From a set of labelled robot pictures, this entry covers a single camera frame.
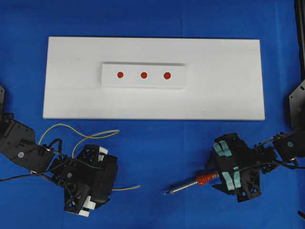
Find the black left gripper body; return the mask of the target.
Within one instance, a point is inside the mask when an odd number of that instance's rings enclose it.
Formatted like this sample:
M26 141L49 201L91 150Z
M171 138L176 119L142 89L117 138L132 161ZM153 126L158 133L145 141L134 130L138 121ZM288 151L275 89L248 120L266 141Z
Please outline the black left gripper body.
M76 191L82 186L90 191L95 184L95 153L81 152L76 158L58 153L50 166L49 180L62 188Z

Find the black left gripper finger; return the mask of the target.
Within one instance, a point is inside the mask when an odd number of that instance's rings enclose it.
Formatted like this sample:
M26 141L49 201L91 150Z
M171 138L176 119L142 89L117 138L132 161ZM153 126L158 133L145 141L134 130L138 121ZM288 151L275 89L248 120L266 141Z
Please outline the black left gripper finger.
M103 171L117 170L118 158L108 154L108 150L98 145L85 145L77 155L77 159L87 164L90 168L99 168Z
M64 211L82 217L88 217L91 210L98 209L110 201L108 197L97 200L91 195L86 184L76 183L64 188Z

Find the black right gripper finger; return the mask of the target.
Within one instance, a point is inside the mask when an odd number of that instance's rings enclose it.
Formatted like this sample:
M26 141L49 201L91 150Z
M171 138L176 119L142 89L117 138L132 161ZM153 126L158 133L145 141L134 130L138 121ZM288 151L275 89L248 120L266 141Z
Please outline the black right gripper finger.
M212 151L205 168L218 170L238 170L251 164L253 150L237 133L228 133L214 140Z
M260 169L251 168L243 171L222 172L219 175L221 184L212 185L228 195L236 195L238 202L248 201L261 196Z

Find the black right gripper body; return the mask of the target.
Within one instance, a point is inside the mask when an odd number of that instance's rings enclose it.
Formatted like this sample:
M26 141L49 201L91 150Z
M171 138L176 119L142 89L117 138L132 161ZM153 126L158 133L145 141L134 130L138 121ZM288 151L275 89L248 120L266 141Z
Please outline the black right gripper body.
M246 165L248 169L245 172L249 174L258 174L260 171L263 174L270 173L276 168L273 162L277 159L277 155L271 146L254 146L250 148L245 144L246 148Z

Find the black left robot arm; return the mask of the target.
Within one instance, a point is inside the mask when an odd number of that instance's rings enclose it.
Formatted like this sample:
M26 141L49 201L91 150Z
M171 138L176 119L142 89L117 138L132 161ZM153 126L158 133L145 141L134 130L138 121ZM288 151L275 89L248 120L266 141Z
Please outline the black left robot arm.
M0 153L30 171L30 177L43 177L64 191L64 210L87 217L90 210L110 201L117 175L117 157L102 146L85 145L76 156L62 153L62 140L49 145L35 142L34 130L5 114L5 89L0 89Z

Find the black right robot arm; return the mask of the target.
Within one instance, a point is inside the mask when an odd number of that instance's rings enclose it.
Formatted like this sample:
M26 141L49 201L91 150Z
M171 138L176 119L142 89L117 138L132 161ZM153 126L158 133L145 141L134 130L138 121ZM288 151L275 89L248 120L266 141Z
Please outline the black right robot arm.
M260 175L278 167L299 169L298 159L305 155L305 3L302 0L276 4L278 73L272 77L270 91L278 92L268 107L271 120L281 124L283 132L273 131L263 140L255 132L258 144L249 147L237 133L215 139L206 168L212 173L205 182L219 179L213 187L238 202L261 195Z

